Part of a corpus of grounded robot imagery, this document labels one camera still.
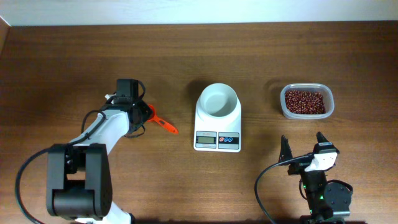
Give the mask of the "orange measuring scoop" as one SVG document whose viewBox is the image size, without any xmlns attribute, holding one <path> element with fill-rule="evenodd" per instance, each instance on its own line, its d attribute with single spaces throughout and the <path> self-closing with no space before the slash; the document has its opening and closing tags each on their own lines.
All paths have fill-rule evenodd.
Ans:
<svg viewBox="0 0 398 224">
<path fill-rule="evenodd" d="M 170 123 L 166 122 L 166 120 L 157 116 L 156 110 L 153 105 L 149 105 L 149 108 L 151 109 L 152 114 L 151 114 L 150 118 L 148 119 L 148 121 L 156 122 L 161 127 L 163 127 L 165 130 L 167 130 L 168 132 L 170 132 L 172 134 L 179 134 L 179 131 L 176 127 L 174 127 Z"/>
</svg>

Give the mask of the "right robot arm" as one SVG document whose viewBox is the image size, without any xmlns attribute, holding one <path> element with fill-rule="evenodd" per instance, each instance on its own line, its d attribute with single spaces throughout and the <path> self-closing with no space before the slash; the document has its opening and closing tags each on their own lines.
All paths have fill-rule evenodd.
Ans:
<svg viewBox="0 0 398 224">
<path fill-rule="evenodd" d="M 340 151 L 321 132 L 316 137 L 312 152 L 294 157 L 288 139 L 282 136 L 279 162 L 288 167 L 288 175 L 300 176 L 299 191 L 310 210 L 310 215 L 300 217 L 300 223 L 344 223 L 350 215 L 353 187 L 326 179 L 326 171 L 335 166 Z"/>
</svg>

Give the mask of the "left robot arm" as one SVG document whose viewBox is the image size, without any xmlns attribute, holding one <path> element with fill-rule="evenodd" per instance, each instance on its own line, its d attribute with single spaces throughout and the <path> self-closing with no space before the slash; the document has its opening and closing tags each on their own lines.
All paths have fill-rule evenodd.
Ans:
<svg viewBox="0 0 398 224">
<path fill-rule="evenodd" d="M 46 207 L 51 216 L 82 223 L 135 223 L 113 202 L 108 155 L 121 138 L 137 138 L 152 116 L 144 84 L 119 79 L 97 118 L 66 144 L 48 153 Z"/>
</svg>

